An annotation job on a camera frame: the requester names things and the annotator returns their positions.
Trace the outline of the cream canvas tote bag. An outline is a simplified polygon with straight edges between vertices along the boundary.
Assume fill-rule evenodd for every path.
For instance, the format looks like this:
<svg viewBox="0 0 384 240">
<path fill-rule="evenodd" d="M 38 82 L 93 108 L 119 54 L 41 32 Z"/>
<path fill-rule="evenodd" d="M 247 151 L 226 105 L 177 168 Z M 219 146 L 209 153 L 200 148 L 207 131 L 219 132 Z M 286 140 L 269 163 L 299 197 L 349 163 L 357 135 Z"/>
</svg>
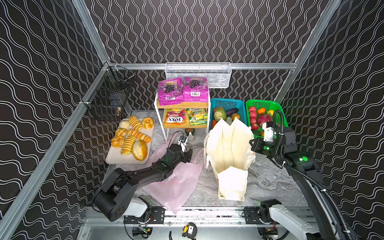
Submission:
<svg viewBox="0 0 384 240">
<path fill-rule="evenodd" d="M 250 127 L 239 119 L 231 124 L 218 121 L 204 141 L 206 168 L 211 167 L 218 183 L 218 198 L 228 201 L 245 200 L 248 169 L 256 159 L 250 141 Z"/>
</svg>

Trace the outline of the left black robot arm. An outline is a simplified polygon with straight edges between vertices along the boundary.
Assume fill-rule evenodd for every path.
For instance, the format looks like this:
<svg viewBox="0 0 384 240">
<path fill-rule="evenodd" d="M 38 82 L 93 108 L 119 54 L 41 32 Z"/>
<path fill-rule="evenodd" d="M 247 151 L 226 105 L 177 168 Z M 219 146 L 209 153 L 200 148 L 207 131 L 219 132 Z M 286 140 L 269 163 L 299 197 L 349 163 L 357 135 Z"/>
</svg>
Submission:
<svg viewBox="0 0 384 240">
<path fill-rule="evenodd" d="M 192 149 L 187 151 L 181 145 L 172 144 L 163 157 L 147 168 L 135 171 L 120 168 L 114 170 L 96 191 L 92 206 L 97 207 L 109 221 L 116 221 L 128 209 L 136 190 L 167 179 L 180 163 L 191 162 L 192 153 Z"/>
</svg>

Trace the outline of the pink plastic bag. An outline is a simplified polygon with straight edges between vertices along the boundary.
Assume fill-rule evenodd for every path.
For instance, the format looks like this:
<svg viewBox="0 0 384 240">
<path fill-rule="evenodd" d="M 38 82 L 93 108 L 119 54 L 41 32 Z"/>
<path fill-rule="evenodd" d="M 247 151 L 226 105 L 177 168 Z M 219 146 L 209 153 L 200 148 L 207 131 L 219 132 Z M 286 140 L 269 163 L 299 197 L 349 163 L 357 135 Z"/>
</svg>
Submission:
<svg viewBox="0 0 384 240">
<path fill-rule="evenodd" d="M 190 163 L 179 163 L 167 179 L 141 189 L 161 206 L 176 214 L 195 191 L 201 175 L 204 149 L 200 148 Z"/>
</svg>

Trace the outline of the green yellow candy bag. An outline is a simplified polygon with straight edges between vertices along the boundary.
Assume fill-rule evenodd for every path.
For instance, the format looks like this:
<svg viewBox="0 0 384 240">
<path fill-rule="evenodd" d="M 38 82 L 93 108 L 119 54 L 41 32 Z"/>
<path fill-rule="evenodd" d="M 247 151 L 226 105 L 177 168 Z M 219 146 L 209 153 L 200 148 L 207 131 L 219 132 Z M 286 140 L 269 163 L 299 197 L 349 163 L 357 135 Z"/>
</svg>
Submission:
<svg viewBox="0 0 384 240">
<path fill-rule="evenodd" d="M 208 120 L 208 112 L 206 109 L 187 109 L 187 114 L 191 126 L 204 125 Z"/>
</svg>

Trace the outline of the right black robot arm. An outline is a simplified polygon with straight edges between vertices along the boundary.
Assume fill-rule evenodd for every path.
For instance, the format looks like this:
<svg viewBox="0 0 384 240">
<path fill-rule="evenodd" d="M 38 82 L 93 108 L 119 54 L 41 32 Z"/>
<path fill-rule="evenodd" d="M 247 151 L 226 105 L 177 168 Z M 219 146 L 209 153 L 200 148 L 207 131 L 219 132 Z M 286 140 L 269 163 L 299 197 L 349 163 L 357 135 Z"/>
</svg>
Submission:
<svg viewBox="0 0 384 240">
<path fill-rule="evenodd" d="M 357 240 L 341 210 L 325 187 L 316 161 L 307 152 L 298 151 L 295 132 L 284 124 L 284 114 L 276 110 L 266 122 L 264 137 L 250 141 L 251 150 L 265 155 L 276 167 L 286 170 L 301 189 L 315 217 L 310 225 L 276 200 L 262 201 L 257 212 L 263 224 L 280 224 L 299 240 Z"/>
</svg>

